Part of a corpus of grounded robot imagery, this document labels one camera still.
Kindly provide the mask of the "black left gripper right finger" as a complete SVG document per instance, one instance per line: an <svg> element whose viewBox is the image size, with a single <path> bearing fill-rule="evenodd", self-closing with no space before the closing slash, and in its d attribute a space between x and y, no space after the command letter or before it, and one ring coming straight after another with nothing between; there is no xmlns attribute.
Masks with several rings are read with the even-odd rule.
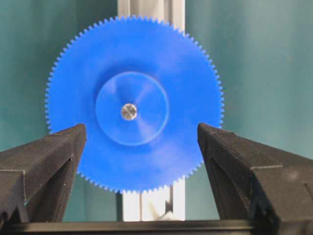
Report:
<svg viewBox="0 0 313 235"><path fill-rule="evenodd" d="M312 220L311 159L204 123L198 143L221 219Z"/></svg>

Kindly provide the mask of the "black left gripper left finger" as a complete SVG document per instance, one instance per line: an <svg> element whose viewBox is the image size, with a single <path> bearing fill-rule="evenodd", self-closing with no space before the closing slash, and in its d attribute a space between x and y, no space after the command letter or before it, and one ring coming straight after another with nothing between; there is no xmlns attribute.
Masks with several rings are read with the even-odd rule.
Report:
<svg viewBox="0 0 313 235"><path fill-rule="evenodd" d="M78 124L1 152L1 223L61 222L85 143Z"/></svg>

